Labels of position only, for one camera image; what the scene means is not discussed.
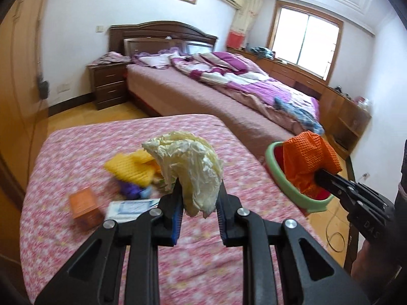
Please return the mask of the person's right hand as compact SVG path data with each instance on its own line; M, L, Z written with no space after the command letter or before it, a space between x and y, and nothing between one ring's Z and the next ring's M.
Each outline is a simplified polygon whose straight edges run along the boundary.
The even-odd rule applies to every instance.
M364 240L351 268L351 277L372 304L391 294L406 292L406 266L384 249Z

